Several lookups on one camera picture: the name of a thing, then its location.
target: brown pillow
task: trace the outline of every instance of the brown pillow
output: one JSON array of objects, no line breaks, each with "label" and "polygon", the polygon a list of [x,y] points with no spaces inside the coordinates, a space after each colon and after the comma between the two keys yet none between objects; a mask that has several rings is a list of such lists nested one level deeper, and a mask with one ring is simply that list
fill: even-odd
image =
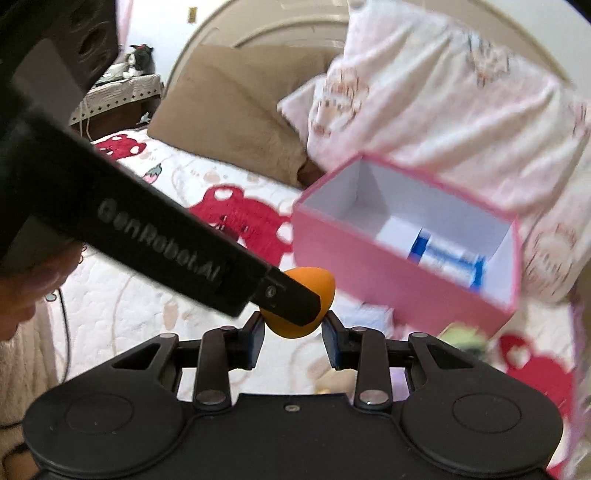
[{"label": "brown pillow", "polygon": [[323,172],[308,159],[277,103],[325,73],[339,53],[335,48],[199,46],[156,111],[148,135],[282,183],[308,186]]}]

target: person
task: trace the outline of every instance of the person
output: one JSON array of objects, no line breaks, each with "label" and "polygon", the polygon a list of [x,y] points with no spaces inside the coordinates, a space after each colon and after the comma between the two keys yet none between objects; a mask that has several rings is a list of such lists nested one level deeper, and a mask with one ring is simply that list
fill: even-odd
[{"label": "person", "polygon": [[37,470],[18,448],[20,425],[10,425],[57,383],[49,315],[40,300],[65,283],[81,253],[82,245],[72,243],[26,272],[0,275],[0,480],[27,480]]}]

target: headboard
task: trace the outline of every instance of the headboard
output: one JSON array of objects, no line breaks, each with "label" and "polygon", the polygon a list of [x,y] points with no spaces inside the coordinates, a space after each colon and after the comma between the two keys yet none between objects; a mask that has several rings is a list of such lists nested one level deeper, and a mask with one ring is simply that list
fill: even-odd
[{"label": "headboard", "polygon": [[[487,39],[569,81],[558,63],[519,25],[485,0],[407,0],[454,17]],[[351,8],[365,0],[228,0],[191,36],[174,64],[164,94],[174,87],[194,48],[201,44],[336,46],[345,43]]]}]

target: white wall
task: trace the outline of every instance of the white wall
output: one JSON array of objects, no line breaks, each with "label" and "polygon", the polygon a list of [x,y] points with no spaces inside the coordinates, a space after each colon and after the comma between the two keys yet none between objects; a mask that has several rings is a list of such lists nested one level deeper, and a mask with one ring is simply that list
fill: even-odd
[{"label": "white wall", "polygon": [[509,15],[560,63],[579,92],[591,98],[591,25],[564,0],[486,0]]},{"label": "white wall", "polygon": [[[148,44],[156,73],[166,83],[185,43],[225,0],[134,0],[127,45]],[[189,7],[197,7],[197,23],[187,23]]]}]

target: pink blanket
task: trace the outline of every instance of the pink blanket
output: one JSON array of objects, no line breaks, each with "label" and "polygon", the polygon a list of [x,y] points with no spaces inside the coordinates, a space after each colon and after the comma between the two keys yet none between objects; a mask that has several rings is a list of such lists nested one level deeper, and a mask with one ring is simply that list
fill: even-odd
[{"label": "pink blanket", "polygon": [[328,171],[376,151],[517,213],[540,300],[563,299],[591,257],[587,103],[449,17],[400,1],[352,10],[343,56],[278,109]]}]

